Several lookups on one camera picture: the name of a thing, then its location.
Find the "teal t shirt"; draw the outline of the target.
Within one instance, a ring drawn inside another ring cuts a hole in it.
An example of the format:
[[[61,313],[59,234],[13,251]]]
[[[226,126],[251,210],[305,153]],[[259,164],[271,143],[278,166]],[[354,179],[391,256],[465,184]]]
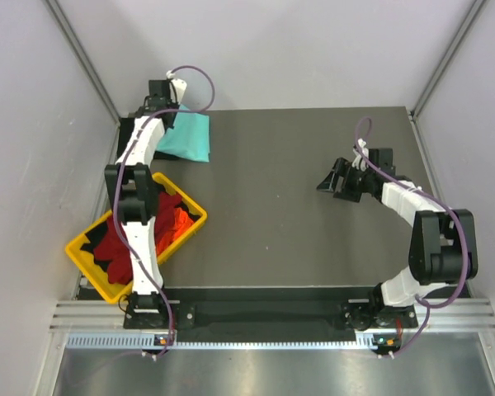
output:
[[[174,154],[181,159],[208,163],[210,161],[210,118],[181,106],[174,128],[168,129],[156,151]]]

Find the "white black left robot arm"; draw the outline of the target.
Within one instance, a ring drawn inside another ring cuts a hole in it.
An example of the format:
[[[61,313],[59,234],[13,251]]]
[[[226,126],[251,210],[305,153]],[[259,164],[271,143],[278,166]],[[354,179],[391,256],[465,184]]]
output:
[[[153,237],[158,193],[150,164],[158,143],[174,126],[186,87],[172,74],[149,81],[144,104],[134,119],[123,123],[129,128],[123,151],[104,169],[116,235],[130,251],[132,292],[138,296],[157,294],[163,286]]]

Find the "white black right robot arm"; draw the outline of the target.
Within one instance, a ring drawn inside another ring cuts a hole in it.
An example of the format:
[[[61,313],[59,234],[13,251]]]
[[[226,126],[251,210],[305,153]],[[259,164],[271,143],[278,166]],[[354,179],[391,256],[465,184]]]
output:
[[[317,190],[356,203],[369,194],[412,227],[407,266],[370,292],[370,320],[385,327],[398,317],[398,309],[477,275],[474,216],[468,210],[444,209],[410,179],[398,176],[391,148],[363,152],[355,150],[351,161],[338,158]]]

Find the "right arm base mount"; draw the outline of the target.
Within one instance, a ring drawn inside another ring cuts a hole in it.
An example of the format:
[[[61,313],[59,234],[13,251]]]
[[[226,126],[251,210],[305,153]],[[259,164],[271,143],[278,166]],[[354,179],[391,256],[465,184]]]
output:
[[[350,300],[341,305],[342,319],[347,327],[357,331],[368,329],[404,329],[418,327],[414,306],[383,307],[377,310],[368,300]]]

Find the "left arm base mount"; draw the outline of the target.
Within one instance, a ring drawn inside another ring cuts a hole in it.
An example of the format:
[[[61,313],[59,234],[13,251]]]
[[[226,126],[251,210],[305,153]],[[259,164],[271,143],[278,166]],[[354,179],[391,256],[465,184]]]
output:
[[[171,314],[164,298],[158,293],[138,297],[136,293],[123,294],[117,306],[124,314],[123,329],[126,330],[171,330],[177,328],[180,301],[168,300]]]

